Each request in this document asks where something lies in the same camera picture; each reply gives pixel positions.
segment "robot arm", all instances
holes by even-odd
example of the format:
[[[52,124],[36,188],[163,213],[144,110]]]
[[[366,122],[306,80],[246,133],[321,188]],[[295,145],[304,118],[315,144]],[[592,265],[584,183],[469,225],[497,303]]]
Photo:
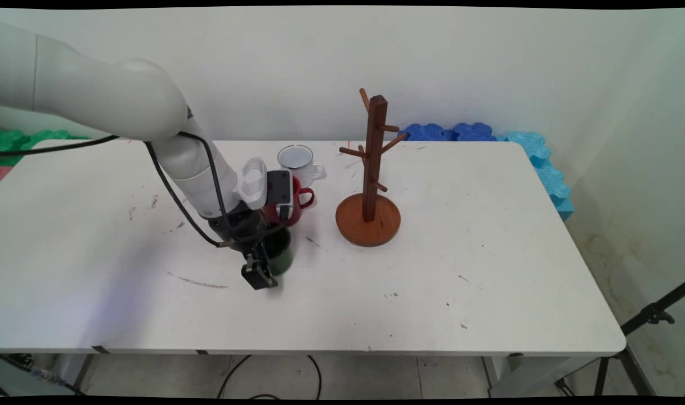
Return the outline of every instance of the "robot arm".
[[[280,204],[286,219],[292,205],[291,174],[268,173],[262,159],[254,158],[238,184],[237,174],[200,130],[182,92],[159,66],[141,59],[103,64],[55,39],[0,23],[0,105],[58,115],[150,142],[157,162],[200,216],[224,240],[236,241],[231,248],[245,257],[242,275],[250,285],[277,285],[268,269],[262,241],[267,221],[260,208]],[[206,141],[211,157],[199,140],[180,132]],[[226,213],[217,198],[211,160]]]
[[[3,23],[0,105],[59,115],[139,141],[172,138],[187,123],[182,92],[151,62],[103,64]]]
[[[49,113],[137,141],[152,141],[160,166],[204,218],[218,217],[207,139],[182,92],[161,67],[141,59],[103,64],[65,43],[0,23],[0,105]],[[227,211],[239,199],[237,175],[212,142]]]

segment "black cable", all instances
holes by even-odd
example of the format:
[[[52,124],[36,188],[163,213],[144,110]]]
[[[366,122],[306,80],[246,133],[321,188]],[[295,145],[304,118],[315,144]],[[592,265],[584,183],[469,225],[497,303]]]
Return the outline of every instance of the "black cable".
[[[119,136],[110,135],[110,136],[106,136],[105,138],[95,139],[93,141],[87,141],[87,142],[73,143],[71,145],[62,145],[62,146],[52,146],[49,148],[30,149],[29,151],[4,151],[4,152],[1,151],[0,156],[26,156],[26,155],[45,154],[47,152],[66,151],[67,149],[77,149],[77,148],[84,148],[85,146],[99,145],[101,143],[109,142],[109,141],[111,141],[113,139],[117,139],[117,138],[119,138]]]
[[[27,368],[27,367],[19,364],[18,362],[13,361],[13,359],[9,358],[8,356],[5,356],[2,353],[0,353],[0,359],[2,359],[2,361],[7,362],[7,364],[9,364],[12,367],[15,367],[16,369],[18,369],[20,371],[24,371],[27,374],[31,374],[31,376],[34,379],[43,380],[45,382],[49,382],[49,383],[55,384],[55,385],[61,385],[61,386],[65,387],[66,389],[69,389],[72,392],[74,392],[75,395],[86,395],[84,392],[80,391],[77,387],[75,387],[72,384],[68,384],[65,380],[60,379],[57,375],[55,375],[52,372],[40,370],[38,368]]]
[[[267,398],[272,398],[272,399],[280,399],[280,398],[275,397],[274,395],[270,395],[270,394],[255,395],[254,397],[250,397],[250,398],[248,398],[248,399],[257,399],[257,398],[265,398],[265,397],[267,397]]]
[[[182,201],[180,201],[180,198],[177,197],[175,194],[174,190],[172,190],[172,186],[169,185],[169,182],[167,181],[167,177],[165,177],[164,173],[162,172],[162,167],[160,167],[159,162],[157,161],[157,154],[155,154],[155,150],[152,148],[152,144],[149,142],[145,142],[145,146],[147,146],[147,151],[150,153],[150,157],[152,158],[152,163],[155,165],[155,170],[157,170],[157,174],[159,174],[160,179],[162,179],[162,182],[164,183],[164,187],[167,188],[167,191],[169,192],[170,195],[172,195],[172,200],[177,203],[177,207],[180,208],[180,211],[182,211],[182,215],[187,218],[187,221],[190,222],[190,225],[201,235],[201,237],[205,238],[205,241],[208,241],[215,247],[227,247],[232,244],[232,241],[229,242],[218,242],[213,240],[211,237],[207,236],[207,234],[200,229],[198,224],[195,223],[195,220],[191,217],[190,213],[187,212],[185,209],[185,206],[182,205]]]
[[[247,361],[247,359],[249,359],[251,356],[252,356],[252,354],[247,354],[247,356],[245,356],[245,358],[242,359],[241,362],[235,364],[235,367],[232,368],[232,371],[229,374],[227,374],[227,377],[225,377],[225,380],[222,382],[222,386],[220,387],[220,392],[217,393],[218,399],[220,399],[220,397],[222,397],[222,394],[225,390],[225,385],[227,385],[227,381],[229,381],[230,377],[232,377],[232,374],[234,374],[234,372],[237,370],[237,368],[242,366],[242,363]],[[322,373],[320,372],[320,367],[317,366],[317,362],[315,361],[315,359],[313,359],[313,357],[310,356],[309,354],[307,355],[307,357],[309,357],[309,359],[312,361],[312,364],[315,365],[315,370],[317,370],[317,396],[315,397],[315,400],[317,400],[320,398],[320,394],[322,393]],[[280,398],[275,397],[274,395],[270,395],[270,394],[258,394],[258,395],[255,395],[254,397],[249,398],[249,399],[257,399],[257,398],[262,398],[262,397],[280,399]]]
[[[233,241],[236,241],[238,243],[240,242],[249,242],[249,241],[254,241],[255,239],[260,239],[263,238],[267,235],[273,234],[285,226],[285,223],[288,221],[287,218],[280,218],[280,223],[277,224],[277,226],[268,229],[265,232],[262,232],[258,235],[250,235],[245,238],[239,238],[235,236],[235,234],[232,232],[232,226],[230,225],[230,220],[227,217],[227,210],[225,209],[225,203],[222,200],[222,191],[220,190],[220,180],[217,177],[217,169],[214,167],[214,158],[212,156],[212,149],[209,148],[208,141],[205,140],[205,138],[201,138],[200,136],[196,136],[191,133],[186,133],[186,132],[180,132],[177,135],[184,136],[185,138],[191,138],[195,139],[196,141],[199,141],[203,144],[205,147],[205,152],[207,152],[208,160],[209,160],[209,168],[212,171],[212,178],[213,178],[213,183],[214,183],[214,192],[217,193],[217,201],[218,204],[220,205],[220,211],[222,212],[222,218],[224,220],[224,225],[229,229],[230,231],[230,237],[232,238]]]

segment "wooden peg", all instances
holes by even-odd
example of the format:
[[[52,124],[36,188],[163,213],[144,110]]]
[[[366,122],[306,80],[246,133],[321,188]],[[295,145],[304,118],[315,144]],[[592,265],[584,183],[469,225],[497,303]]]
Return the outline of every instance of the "wooden peg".
[[[381,185],[380,183],[374,182],[373,185],[374,185],[375,187],[377,187],[378,190],[383,191],[383,192],[387,192],[387,187]]]
[[[382,125],[380,127],[380,129],[385,131],[385,132],[399,132],[400,131],[400,128],[396,127],[394,125]]]
[[[370,112],[370,99],[368,99],[368,93],[360,87],[360,95],[362,96],[362,102],[365,103],[365,111]]]
[[[400,136],[391,140],[387,145],[383,146],[383,153],[385,153],[386,151],[389,151],[390,148],[392,148],[394,145],[397,145],[397,143],[399,141],[402,141],[406,137],[407,137],[407,132],[401,133]]]
[[[368,157],[368,155],[365,152],[355,151],[355,149],[340,148],[340,152],[342,152],[343,154],[358,156],[363,159]]]
[[[360,151],[361,154],[365,153],[365,148],[363,148],[362,145],[357,145],[358,151]],[[365,161],[365,158],[362,159],[362,165],[366,166],[368,164],[367,161]]]

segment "white enamel mug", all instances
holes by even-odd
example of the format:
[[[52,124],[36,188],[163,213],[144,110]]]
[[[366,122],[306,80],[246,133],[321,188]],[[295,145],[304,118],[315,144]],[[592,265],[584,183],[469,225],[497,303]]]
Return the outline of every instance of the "white enamel mug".
[[[277,161],[280,166],[290,169],[302,188],[309,187],[325,174],[325,167],[313,161],[312,151],[304,145],[286,146],[277,154]]]

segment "green mug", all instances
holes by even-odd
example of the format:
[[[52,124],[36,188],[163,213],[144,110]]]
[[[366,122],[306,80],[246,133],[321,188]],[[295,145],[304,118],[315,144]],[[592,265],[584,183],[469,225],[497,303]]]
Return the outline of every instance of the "green mug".
[[[287,228],[282,228],[262,239],[262,243],[265,244],[267,262],[270,264],[270,273],[272,275],[283,274],[293,264],[290,240],[290,231]]]

